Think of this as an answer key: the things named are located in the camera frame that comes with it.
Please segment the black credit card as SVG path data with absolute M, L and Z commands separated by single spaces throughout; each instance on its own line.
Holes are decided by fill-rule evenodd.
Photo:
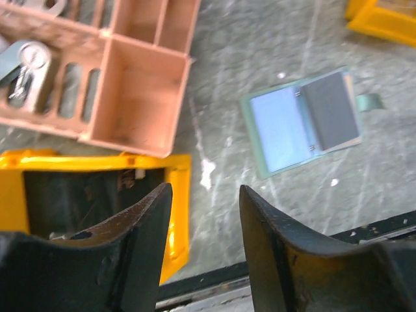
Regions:
M 301 86 L 322 151 L 359 138 L 352 96 L 343 71 L 335 71 Z

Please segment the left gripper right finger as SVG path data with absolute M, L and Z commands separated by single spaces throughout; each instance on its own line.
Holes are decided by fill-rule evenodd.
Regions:
M 256 311 L 414 311 L 415 242 L 325 236 L 243 185 L 240 221 Z

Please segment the yellow bin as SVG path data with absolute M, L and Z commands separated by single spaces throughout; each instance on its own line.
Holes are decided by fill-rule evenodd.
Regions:
M 347 28 L 415 47 L 415 1 L 349 0 Z
M 121 153 L 63 156 L 52 149 L 1 154 L 1 229 L 44 239 L 77 233 L 140 201 L 159 184 L 173 190 L 161 270 L 166 282 L 189 261 L 191 157 Z

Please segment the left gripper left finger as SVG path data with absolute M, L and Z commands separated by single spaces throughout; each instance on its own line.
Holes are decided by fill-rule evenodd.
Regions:
M 69 239 L 1 233 L 2 311 L 153 311 L 172 187 Z

